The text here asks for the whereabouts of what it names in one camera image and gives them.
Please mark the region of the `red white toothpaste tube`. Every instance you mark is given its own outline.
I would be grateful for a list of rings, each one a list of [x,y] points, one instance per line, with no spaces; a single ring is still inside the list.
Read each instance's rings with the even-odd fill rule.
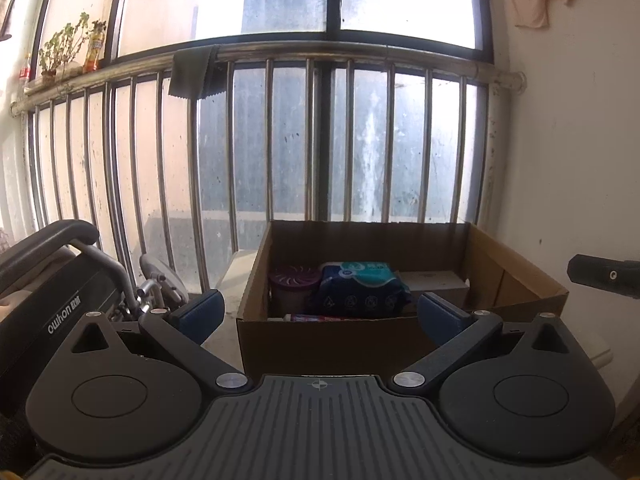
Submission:
[[[336,318],[335,316],[311,315],[311,314],[286,314],[283,321],[292,323],[327,323],[359,321],[352,318]]]

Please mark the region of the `purple air freshener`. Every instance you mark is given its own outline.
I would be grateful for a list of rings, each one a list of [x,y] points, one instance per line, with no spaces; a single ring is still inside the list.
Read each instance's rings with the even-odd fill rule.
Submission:
[[[316,266],[275,266],[268,274],[272,316],[303,314],[317,289],[321,272]]]

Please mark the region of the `blue teal wipes pack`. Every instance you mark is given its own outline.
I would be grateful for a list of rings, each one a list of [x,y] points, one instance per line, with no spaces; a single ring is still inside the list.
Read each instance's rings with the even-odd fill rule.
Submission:
[[[410,304],[407,286],[385,262],[326,263],[312,312],[336,318],[397,318]]]

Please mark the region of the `brown cardboard box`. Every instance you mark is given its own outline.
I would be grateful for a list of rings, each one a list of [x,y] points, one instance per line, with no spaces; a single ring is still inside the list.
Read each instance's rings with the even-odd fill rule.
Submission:
[[[448,273],[463,310],[506,322],[559,314],[568,292],[533,263],[469,223],[273,221],[236,327],[245,373],[390,378],[434,350],[416,303]]]

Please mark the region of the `black wheelchair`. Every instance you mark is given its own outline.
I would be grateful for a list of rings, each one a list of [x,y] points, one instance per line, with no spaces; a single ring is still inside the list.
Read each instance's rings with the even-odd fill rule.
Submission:
[[[1,411],[27,402],[70,404],[92,418],[196,401],[198,385],[140,333],[149,296],[157,308],[186,303],[160,260],[141,259],[145,282],[96,247],[99,232],[62,220],[1,257]]]

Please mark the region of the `grey cloth on railing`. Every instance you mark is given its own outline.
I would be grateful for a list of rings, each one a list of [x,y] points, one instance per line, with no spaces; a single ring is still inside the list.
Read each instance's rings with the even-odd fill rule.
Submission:
[[[226,69],[217,62],[217,46],[182,49],[172,57],[168,93],[176,98],[202,100],[226,88]]]

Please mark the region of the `orange bottle on sill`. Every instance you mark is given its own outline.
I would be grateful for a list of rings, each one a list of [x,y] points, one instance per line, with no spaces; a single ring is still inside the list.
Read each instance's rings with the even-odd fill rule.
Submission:
[[[87,55],[82,71],[94,72],[98,69],[106,35],[106,21],[94,21],[88,36]]]

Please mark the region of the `potted green plant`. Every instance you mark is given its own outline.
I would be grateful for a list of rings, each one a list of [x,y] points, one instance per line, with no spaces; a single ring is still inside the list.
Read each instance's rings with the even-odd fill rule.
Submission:
[[[81,12],[75,23],[66,23],[39,49],[39,66],[43,76],[54,77],[72,62],[89,37],[89,14]]]

